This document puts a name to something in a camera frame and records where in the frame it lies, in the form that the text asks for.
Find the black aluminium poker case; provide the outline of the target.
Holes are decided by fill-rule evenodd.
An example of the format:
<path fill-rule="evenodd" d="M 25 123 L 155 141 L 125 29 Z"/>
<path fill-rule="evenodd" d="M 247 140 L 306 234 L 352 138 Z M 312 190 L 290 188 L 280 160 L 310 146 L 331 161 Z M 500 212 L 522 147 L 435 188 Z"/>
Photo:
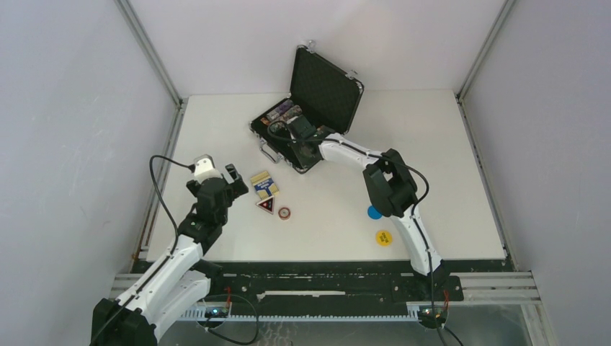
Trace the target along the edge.
<path fill-rule="evenodd" d="M 350 129 L 365 90 L 364 85 L 356 79 L 355 72 L 343 71 L 317 54 L 314 47 L 315 42 L 312 40 L 307 45 L 298 46 L 290 93 L 283 100 L 291 99 L 295 105 L 299 105 L 303 111 L 300 116 L 306 117 L 317 130 L 325 125 L 335 130 L 335 133 L 344 135 Z M 249 123 L 250 131 L 257 135 L 261 146 L 267 145 L 274 152 L 266 154 L 270 160 L 278 162 L 284 159 L 295 171 L 306 173 L 315 164 L 312 167 L 302 167 L 299 164 L 290 143 L 281 139 L 289 133 L 275 123 L 266 125 L 261 121 L 269 110 Z"/>

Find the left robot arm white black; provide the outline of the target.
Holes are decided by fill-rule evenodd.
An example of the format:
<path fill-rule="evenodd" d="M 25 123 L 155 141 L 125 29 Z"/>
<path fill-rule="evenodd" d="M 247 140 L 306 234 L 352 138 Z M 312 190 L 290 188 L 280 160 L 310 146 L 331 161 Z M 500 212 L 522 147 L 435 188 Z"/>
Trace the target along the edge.
<path fill-rule="evenodd" d="M 203 257 L 222 234 L 234 200 L 249 189 L 232 164 L 226 165 L 232 182 L 209 156 L 190 168 L 194 178 L 187 189 L 196 201 L 178 225 L 174 243 L 124 293 L 94 307 L 91 345 L 157 345 L 192 304 L 224 294 L 220 267 Z"/>

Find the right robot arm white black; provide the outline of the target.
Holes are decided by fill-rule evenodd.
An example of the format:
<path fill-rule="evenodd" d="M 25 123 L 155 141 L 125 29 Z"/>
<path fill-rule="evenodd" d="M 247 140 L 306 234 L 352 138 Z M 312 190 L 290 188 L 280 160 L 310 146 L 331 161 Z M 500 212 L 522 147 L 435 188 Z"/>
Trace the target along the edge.
<path fill-rule="evenodd" d="M 429 193 L 425 176 L 406 165 L 395 149 L 370 150 L 327 128 L 315 129 L 303 116 L 289 123 L 278 120 L 275 124 L 289 133 L 282 140 L 310 146 L 325 161 L 362 170 L 371 206 L 391 220 L 407 248 L 413 270 L 420 276 L 416 280 L 417 293 L 427 300 L 442 294 L 450 272 L 434 248 L 419 213 L 419 204 Z"/>

